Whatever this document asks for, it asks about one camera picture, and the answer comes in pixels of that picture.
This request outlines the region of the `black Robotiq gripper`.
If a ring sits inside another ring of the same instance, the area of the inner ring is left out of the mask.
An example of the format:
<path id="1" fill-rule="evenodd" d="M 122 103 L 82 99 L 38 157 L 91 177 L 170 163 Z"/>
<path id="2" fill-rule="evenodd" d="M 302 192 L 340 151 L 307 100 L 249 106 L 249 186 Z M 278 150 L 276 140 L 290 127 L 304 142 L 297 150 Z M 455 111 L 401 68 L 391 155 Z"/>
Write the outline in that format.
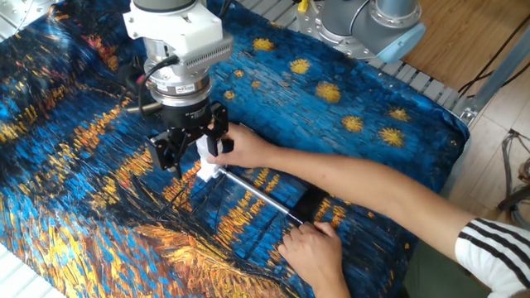
<path id="1" fill-rule="evenodd" d="M 180 163 L 187 149 L 187 130 L 206 126 L 210 122 L 211 112 L 213 127 L 207 127 L 205 135 L 209 153 L 217 156 L 218 143 L 229 130 L 228 109 L 219 102 L 213 102 L 210 110 L 210 100 L 204 99 L 184 107 L 162 108 L 161 118 L 167 130 L 147 137 L 148 149 L 154 164 L 181 179 Z"/>

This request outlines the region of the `person's left hand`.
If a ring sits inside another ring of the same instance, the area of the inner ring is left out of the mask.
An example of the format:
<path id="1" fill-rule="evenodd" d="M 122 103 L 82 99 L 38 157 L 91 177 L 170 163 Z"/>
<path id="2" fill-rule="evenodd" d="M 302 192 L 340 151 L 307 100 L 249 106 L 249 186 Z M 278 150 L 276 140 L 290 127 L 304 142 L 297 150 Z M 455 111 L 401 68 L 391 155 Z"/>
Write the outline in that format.
<path id="1" fill-rule="evenodd" d="M 278 246 L 281 256 L 309 284 L 316 297 L 346 297 L 341 241 L 329 223 L 304 223 Z"/>

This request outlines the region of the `person's right hand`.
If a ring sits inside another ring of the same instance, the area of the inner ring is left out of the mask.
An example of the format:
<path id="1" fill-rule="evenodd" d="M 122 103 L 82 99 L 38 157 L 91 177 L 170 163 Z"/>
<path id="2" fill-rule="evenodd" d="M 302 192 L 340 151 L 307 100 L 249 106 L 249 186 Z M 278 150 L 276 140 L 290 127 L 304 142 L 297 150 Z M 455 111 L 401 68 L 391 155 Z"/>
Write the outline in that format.
<path id="1" fill-rule="evenodd" d="M 276 148 L 247 127 L 234 123 L 229 124 L 229 130 L 224 138 L 234 142 L 233 150 L 209 157 L 207 159 L 209 163 L 245 168 L 264 167 Z"/>

